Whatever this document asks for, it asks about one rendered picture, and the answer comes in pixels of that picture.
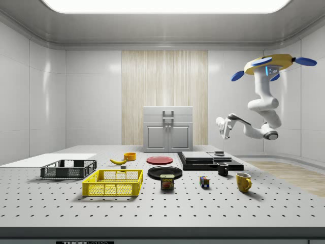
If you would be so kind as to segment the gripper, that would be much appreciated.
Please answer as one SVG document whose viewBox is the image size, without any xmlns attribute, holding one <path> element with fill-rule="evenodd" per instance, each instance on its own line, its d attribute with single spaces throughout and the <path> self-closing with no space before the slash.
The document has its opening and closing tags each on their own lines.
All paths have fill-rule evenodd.
<svg viewBox="0 0 325 244">
<path fill-rule="evenodd" d="M 229 133 L 232 130 L 233 121 L 230 119 L 221 119 L 218 121 L 220 134 L 223 139 L 229 139 Z"/>
</svg>

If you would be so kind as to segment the black stove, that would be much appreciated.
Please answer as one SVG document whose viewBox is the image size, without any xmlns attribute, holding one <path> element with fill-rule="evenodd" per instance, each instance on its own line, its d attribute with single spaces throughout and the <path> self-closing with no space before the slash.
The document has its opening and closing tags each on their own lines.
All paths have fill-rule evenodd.
<svg viewBox="0 0 325 244">
<path fill-rule="evenodd" d="M 218 163 L 227 163 L 229 170 L 244 170 L 244 165 L 232 159 L 224 151 L 183 151 L 178 152 L 183 170 L 217 170 Z"/>
</svg>

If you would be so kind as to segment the yellow mug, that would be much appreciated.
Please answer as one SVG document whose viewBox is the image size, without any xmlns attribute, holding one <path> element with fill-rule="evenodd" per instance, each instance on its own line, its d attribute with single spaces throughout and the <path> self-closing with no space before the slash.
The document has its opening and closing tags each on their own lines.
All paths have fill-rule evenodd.
<svg viewBox="0 0 325 244">
<path fill-rule="evenodd" d="M 243 193 L 247 193 L 252 186 L 251 175 L 247 173 L 236 173 L 236 181 L 239 191 Z"/>
</svg>

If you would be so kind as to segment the white cabinet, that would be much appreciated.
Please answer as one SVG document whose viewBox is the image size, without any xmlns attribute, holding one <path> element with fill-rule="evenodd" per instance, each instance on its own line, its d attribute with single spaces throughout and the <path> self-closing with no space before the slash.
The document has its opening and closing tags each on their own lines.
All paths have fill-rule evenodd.
<svg viewBox="0 0 325 244">
<path fill-rule="evenodd" d="M 192 151 L 192 111 L 192 106 L 144 106 L 144 151 Z"/>
</svg>

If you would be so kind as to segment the red plate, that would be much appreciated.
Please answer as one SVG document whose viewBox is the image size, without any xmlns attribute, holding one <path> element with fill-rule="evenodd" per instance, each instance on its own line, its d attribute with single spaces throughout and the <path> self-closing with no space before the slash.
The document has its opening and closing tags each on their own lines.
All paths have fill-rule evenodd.
<svg viewBox="0 0 325 244">
<path fill-rule="evenodd" d="M 173 159 L 167 156 L 153 156 L 146 160 L 147 163 L 152 165 L 167 165 L 173 162 Z"/>
</svg>

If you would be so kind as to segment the flat-sided can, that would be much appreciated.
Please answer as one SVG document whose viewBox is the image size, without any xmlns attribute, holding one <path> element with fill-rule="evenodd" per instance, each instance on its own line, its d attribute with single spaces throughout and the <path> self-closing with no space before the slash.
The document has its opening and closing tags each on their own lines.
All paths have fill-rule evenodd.
<svg viewBox="0 0 325 244">
<path fill-rule="evenodd" d="M 160 182 L 162 190 L 173 190 L 175 188 L 174 184 L 175 176 L 173 174 L 161 174 Z"/>
</svg>

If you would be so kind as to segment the black plate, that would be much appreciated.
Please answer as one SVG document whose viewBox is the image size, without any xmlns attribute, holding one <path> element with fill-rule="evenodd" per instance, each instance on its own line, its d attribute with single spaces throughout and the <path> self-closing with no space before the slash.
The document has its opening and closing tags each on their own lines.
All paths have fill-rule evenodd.
<svg viewBox="0 0 325 244">
<path fill-rule="evenodd" d="M 155 180 L 160 180 L 162 174 L 173 174 L 178 179 L 182 176 L 182 170 L 173 166 L 156 166 L 148 170 L 148 176 Z"/>
</svg>

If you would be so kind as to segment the drone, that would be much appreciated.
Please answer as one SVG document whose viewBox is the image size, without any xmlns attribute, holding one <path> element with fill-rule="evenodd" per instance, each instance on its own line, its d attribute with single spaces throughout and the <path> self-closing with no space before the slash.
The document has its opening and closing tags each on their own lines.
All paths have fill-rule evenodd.
<svg viewBox="0 0 325 244">
<path fill-rule="evenodd" d="M 315 66 L 317 64 L 315 60 L 310 58 L 292 57 L 290 54 L 272 54 L 269 56 L 259 57 L 248 62 L 243 71 L 239 71 L 231 77 L 231 81 L 240 79 L 245 73 L 248 75 L 253 75 L 253 71 L 259 67 L 274 65 L 280 66 L 280 70 L 283 70 L 291 66 L 293 62 L 304 66 Z"/>
</svg>

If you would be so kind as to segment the yellow basket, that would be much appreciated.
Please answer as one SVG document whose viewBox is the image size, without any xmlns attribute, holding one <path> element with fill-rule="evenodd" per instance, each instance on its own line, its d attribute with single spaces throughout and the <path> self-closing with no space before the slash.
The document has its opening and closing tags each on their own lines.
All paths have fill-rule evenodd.
<svg viewBox="0 0 325 244">
<path fill-rule="evenodd" d="M 82 182 L 83 196 L 138 196 L 142 169 L 99 169 Z"/>
</svg>

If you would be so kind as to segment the dark grey basket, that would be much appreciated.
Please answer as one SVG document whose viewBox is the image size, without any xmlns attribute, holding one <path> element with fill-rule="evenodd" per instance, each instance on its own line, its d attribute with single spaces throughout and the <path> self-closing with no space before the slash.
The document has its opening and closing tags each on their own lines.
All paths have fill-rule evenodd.
<svg viewBox="0 0 325 244">
<path fill-rule="evenodd" d="M 42 178 L 85 178 L 97 168 L 96 160 L 58 160 L 41 168 Z"/>
</svg>

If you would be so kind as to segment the white board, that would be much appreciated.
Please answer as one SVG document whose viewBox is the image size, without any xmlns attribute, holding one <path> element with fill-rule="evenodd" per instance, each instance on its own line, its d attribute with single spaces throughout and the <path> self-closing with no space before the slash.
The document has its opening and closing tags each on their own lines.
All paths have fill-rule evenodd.
<svg viewBox="0 0 325 244">
<path fill-rule="evenodd" d="M 58 160 L 87 160 L 96 154 L 43 154 L 0 167 L 42 167 Z"/>
</svg>

